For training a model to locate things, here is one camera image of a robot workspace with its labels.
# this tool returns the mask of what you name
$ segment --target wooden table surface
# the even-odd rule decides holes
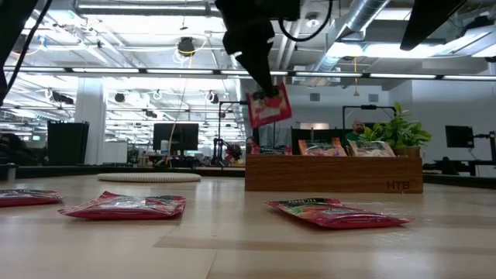
[[[496,278],[496,191],[426,185],[423,195],[244,191],[244,180],[123,184],[95,176],[0,184],[58,190],[64,205],[0,208],[2,279]],[[124,195],[184,195],[163,221],[85,221],[57,209]],[[332,231],[264,204],[329,197],[417,219],[390,229]]]

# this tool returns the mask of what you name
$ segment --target air duct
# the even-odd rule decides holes
[[[354,0],[350,12],[335,20],[327,33],[328,51],[338,38],[343,38],[354,33],[363,33],[370,23],[379,15],[381,10],[390,0]],[[341,57],[326,53],[315,64],[313,71],[331,71]],[[315,78],[309,78],[305,85],[316,84]]]
[[[76,13],[83,16],[118,15],[118,16],[211,16],[222,18],[214,4],[204,2],[185,2],[177,5],[164,2],[108,2],[108,1],[79,1],[74,3]]]

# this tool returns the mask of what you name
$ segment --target wooden box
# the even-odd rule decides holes
[[[245,191],[418,194],[422,159],[248,155]]]

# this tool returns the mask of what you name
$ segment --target green leaves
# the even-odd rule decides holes
[[[430,142],[432,135],[422,129],[419,121],[408,122],[405,116],[411,114],[402,110],[399,103],[394,104],[396,116],[390,122],[376,123],[373,129],[365,128],[365,133],[360,136],[363,141],[384,141],[391,148],[404,148],[408,146],[424,146]]]

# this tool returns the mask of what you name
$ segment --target round mat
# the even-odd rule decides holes
[[[160,183],[194,182],[202,179],[202,177],[197,174],[175,173],[98,174],[96,177],[101,181]]]

